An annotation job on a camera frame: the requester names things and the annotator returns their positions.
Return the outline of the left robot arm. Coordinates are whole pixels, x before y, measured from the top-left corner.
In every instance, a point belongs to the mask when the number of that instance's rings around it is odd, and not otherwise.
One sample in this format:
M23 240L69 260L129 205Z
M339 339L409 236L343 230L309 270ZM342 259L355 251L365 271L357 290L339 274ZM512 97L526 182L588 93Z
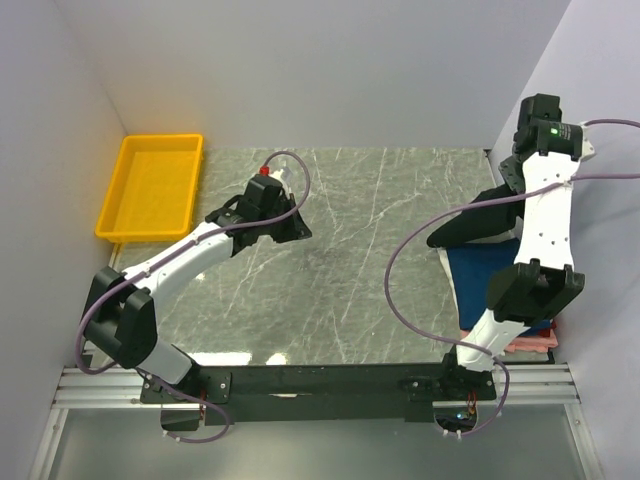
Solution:
M200 388L197 363L160 339L156 313L175 291L207 269L253 246L262 236L276 243L312 233L298 212L288 168L260 169L243 194L205 217L190 234L149 260L121 272L105 267L93 278L80 335L125 369L164 381L176 401Z

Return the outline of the black t-shirt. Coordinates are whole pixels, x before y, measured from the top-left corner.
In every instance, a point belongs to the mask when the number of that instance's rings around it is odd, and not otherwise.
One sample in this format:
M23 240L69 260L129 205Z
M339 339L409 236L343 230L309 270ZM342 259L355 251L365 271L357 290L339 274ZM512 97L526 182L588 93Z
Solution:
M524 206L520 200L463 211L431 233L426 243L431 248L449 248L499 237L524 216Z

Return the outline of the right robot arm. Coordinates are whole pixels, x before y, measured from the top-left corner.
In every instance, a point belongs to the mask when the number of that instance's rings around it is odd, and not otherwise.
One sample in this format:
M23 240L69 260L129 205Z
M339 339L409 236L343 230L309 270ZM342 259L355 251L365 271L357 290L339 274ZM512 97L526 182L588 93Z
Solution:
M428 237L432 248L459 247L523 222L512 265L492 275L486 310L445 357L438 378L447 397L460 399L483 383L512 340L553 319L584 289L570 247L571 179L590 149L582 127L563 122L559 97L525 98L512 153L499 166L503 185L481 192Z

